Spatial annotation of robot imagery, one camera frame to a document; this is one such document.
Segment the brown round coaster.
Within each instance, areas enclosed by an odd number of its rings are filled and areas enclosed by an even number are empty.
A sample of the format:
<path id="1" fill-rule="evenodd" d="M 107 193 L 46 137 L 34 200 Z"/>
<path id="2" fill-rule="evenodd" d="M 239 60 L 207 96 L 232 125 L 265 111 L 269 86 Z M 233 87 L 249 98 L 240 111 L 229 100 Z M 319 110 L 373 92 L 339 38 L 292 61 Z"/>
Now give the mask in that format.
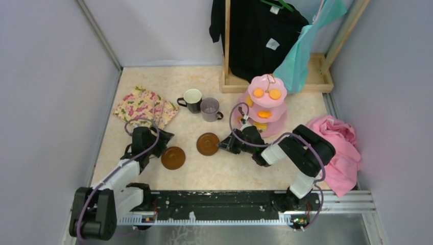
<path id="1" fill-rule="evenodd" d="M 164 150 L 161 155 L 162 165 L 169 170 L 181 168 L 185 163 L 186 155 L 183 149 L 172 146 Z"/>
<path id="2" fill-rule="evenodd" d="M 204 133 L 198 138 L 196 148 L 200 154 L 212 156 L 218 151 L 219 142 L 219 138 L 214 133 Z"/>

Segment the floral rectangular tray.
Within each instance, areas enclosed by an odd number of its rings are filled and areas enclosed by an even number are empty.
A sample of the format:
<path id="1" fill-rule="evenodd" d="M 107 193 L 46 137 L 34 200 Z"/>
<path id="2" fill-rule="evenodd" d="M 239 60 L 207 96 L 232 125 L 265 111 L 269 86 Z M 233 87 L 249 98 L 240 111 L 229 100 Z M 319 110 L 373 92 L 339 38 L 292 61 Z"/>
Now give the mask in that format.
<path id="1" fill-rule="evenodd" d="M 112 110 L 112 114 L 124 122 L 138 118 L 139 120 L 134 121 L 132 125 L 147 127 L 150 125 L 148 120 L 152 121 L 153 118 L 152 101 L 160 102 L 161 100 L 165 101 L 165 107 L 160 122 L 160 129 L 164 129 L 179 112 L 179 107 L 159 94 L 140 85 L 135 86 L 131 92 L 121 99 Z"/>

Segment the chocolate triangle cake slice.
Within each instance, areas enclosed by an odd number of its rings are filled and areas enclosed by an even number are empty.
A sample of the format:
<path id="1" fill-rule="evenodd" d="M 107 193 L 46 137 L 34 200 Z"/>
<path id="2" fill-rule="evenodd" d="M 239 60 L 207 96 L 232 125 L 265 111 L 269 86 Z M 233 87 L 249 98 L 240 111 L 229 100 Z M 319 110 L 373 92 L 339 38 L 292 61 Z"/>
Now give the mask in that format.
<path id="1" fill-rule="evenodd" d="M 240 113 L 240 115 L 241 115 L 242 117 L 244 117 L 244 116 L 245 116 L 245 114 L 244 114 L 244 112 L 243 112 L 243 110 L 242 110 L 242 107 L 241 107 L 241 106 L 239 106 L 239 107 L 238 107 L 238 111 L 239 111 L 239 113 Z"/>

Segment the yellow layered cake slice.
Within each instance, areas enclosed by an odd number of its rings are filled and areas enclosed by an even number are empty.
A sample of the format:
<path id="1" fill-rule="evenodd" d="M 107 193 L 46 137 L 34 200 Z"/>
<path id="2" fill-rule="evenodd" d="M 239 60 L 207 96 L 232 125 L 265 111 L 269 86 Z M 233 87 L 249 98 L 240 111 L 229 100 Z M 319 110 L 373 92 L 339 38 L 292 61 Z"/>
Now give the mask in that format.
<path id="1" fill-rule="evenodd" d="M 253 125 L 258 129 L 259 132 L 263 132 L 267 129 L 266 123 L 254 122 Z"/>

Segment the grey mug black handle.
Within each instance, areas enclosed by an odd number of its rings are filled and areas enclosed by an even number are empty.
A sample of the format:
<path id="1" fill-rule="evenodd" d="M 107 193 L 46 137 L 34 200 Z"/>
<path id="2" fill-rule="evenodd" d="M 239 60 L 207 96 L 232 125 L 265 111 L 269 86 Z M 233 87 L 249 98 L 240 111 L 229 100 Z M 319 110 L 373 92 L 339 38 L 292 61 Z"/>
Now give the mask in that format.
<path id="1" fill-rule="evenodd" d="M 212 97 L 205 98 L 200 104 L 203 119 L 209 123 L 222 120 L 224 115 L 220 112 L 220 103 Z"/>

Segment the orange fish-shaped cake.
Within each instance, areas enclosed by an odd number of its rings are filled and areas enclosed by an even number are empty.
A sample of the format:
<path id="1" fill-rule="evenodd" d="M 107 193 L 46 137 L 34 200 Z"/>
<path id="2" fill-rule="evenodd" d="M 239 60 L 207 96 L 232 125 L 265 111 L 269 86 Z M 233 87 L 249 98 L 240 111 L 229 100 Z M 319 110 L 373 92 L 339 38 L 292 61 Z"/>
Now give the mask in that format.
<path id="1" fill-rule="evenodd" d="M 267 119 L 272 116 L 272 113 L 270 111 L 258 111 L 257 116 L 259 118 Z"/>

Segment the yellow rectangular biscuit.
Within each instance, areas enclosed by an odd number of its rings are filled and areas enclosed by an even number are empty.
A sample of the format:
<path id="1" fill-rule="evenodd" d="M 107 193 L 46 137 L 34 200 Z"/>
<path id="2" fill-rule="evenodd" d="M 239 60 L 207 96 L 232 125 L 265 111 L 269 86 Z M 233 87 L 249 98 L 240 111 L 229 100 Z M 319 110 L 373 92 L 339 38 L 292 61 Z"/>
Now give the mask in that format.
<path id="1" fill-rule="evenodd" d="M 245 103 L 249 106 L 252 107 L 254 105 L 254 102 L 252 101 L 251 97 L 249 95 L 246 96 L 245 98 Z"/>

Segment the black mug white inside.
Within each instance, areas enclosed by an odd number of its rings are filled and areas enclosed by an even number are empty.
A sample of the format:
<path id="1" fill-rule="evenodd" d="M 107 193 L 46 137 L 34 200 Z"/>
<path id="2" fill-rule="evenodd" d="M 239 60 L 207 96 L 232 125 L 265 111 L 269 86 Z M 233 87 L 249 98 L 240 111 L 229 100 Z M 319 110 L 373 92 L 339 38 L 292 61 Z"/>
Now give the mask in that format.
<path id="1" fill-rule="evenodd" d="M 191 113 L 197 114 L 201 112 L 202 93 L 198 89 L 187 90 L 183 97 L 177 99 L 177 104 L 186 107 Z"/>

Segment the round orange cookie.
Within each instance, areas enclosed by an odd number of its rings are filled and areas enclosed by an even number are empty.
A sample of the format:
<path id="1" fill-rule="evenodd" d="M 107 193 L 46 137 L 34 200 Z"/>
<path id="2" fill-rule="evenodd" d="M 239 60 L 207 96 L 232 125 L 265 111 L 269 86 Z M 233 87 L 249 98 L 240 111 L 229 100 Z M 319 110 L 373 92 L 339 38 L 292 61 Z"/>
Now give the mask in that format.
<path id="1" fill-rule="evenodd" d="M 264 91 L 263 91 L 261 88 L 255 88 L 255 89 L 253 90 L 253 95 L 254 95 L 256 98 L 261 98 L 261 97 L 264 95 Z"/>

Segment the round dotted biscuit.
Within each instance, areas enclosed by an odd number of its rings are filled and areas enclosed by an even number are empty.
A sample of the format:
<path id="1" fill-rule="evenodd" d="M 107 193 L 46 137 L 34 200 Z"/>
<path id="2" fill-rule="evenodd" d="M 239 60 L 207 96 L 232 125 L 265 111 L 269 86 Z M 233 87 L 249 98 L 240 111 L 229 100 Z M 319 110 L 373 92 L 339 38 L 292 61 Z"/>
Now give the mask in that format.
<path id="1" fill-rule="evenodd" d="M 279 89 L 272 89 L 269 91 L 269 97 L 273 100 L 278 100 L 281 98 L 281 91 Z"/>

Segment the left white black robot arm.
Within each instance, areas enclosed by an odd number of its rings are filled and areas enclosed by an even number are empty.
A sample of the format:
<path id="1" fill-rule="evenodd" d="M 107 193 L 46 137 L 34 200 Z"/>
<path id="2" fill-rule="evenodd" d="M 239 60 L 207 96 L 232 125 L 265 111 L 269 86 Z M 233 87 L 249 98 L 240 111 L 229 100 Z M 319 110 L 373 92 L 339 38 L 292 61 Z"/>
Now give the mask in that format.
<path id="1" fill-rule="evenodd" d="M 96 184 L 76 190 L 69 223 L 72 237 L 110 240 L 119 218 L 134 208 L 147 211 L 152 207 L 149 186 L 132 181 L 143 172 L 151 156 L 162 155 L 174 134 L 151 125 L 133 129 L 130 136 L 132 142 L 116 167 Z"/>

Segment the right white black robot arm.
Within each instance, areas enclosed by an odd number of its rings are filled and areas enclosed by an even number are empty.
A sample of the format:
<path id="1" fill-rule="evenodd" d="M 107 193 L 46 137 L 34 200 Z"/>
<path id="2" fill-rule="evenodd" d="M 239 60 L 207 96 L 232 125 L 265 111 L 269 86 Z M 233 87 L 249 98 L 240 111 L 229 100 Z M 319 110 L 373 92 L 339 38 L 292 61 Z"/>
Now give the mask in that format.
<path id="1" fill-rule="evenodd" d="M 217 147 L 233 154 L 247 152 L 260 166 L 269 167 L 283 160 L 291 160 L 299 172 L 289 186 L 287 203 L 293 210 L 301 210 L 308 202 L 307 195 L 314 184 L 323 181 L 317 176 L 335 156 L 334 146 L 305 125 L 284 133 L 273 143 L 266 144 L 255 126 L 242 126 L 220 141 Z"/>

